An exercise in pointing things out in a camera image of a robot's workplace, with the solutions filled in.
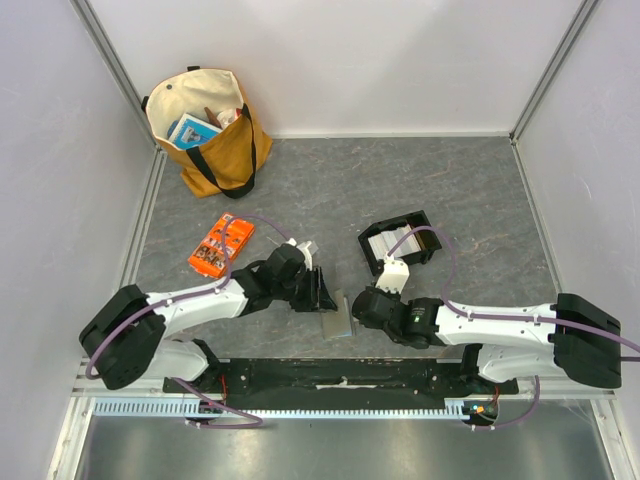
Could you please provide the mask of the black card tray box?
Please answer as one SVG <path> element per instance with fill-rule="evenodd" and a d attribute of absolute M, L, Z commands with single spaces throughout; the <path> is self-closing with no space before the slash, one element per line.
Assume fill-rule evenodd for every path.
<path fill-rule="evenodd" d="M 413 230 L 418 227 L 431 225 L 431 223 L 429 222 L 423 210 L 418 210 L 408 214 L 392 217 L 387 220 L 375 222 L 371 224 L 369 227 L 365 228 L 364 231 L 358 235 L 359 245 L 362 249 L 362 252 L 364 254 L 369 270 L 373 276 L 378 275 L 382 271 L 383 260 L 377 260 L 374 257 L 373 252 L 368 243 L 368 238 L 384 230 L 392 230 L 405 225 L 409 225 L 412 228 L 412 230 L 408 234 L 406 234 L 394 247 L 396 247 L 397 249 L 398 246 L 404 240 L 406 240 L 408 237 L 411 237 L 413 234 L 415 234 L 418 239 L 418 242 L 422 247 L 422 251 L 420 253 L 413 253 L 405 257 L 400 257 L 396 259 L 403 260 L 409 266 L 414 264 L 426 264 L 433 257 L 436 251 L 442 249 L 442 245 L 440 241 L 438 240 L 436 234 L 433 233 L 432 231 L 424 230 L 424 231 L 413 232 Z"/>

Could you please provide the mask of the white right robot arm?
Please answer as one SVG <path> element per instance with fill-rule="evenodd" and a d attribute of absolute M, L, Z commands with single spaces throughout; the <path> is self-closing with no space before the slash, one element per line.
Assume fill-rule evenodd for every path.
<path fill-rule="evenodd" d="M 361 292 L 352 314 L 367 328 L 415 349 L 464 346 L 458 381 L 467 392 L 492 383 L 542 376 L 599 389 L 622 385 L 620 323 L 579 295 L 521 308 L 479 307 L 399 295 L 375 287 Z"/>

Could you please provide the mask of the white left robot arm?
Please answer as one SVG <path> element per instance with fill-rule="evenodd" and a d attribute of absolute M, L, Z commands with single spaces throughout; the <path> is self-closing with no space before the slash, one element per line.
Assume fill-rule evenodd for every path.
<path fill-rule="evenodd" d="M 179 377 L 196 391 L 210 392 L 220 380 L 211 351 L 200 341 L 180 343 L 172 335 L 214 320 L 239 318 L 285 302 L 299 313 L 334 313 L 312 242 L 284 243 L 209 284 L 166 293 L 120 288 L 79 335 L 89 358 L 85 375 L 109 390 L 140 379 Z"/>

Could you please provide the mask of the grey card holder wallet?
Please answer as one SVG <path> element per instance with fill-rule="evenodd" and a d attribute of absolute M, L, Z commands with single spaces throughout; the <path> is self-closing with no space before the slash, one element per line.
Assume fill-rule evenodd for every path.
<path fill-rule="evenodd" d="M 321 314 L 322 333 L 325 340 L 352 337 L 355 334 L 351 306 L 348 297 L 339 289 L 335 291 L 338 309 Z"/>

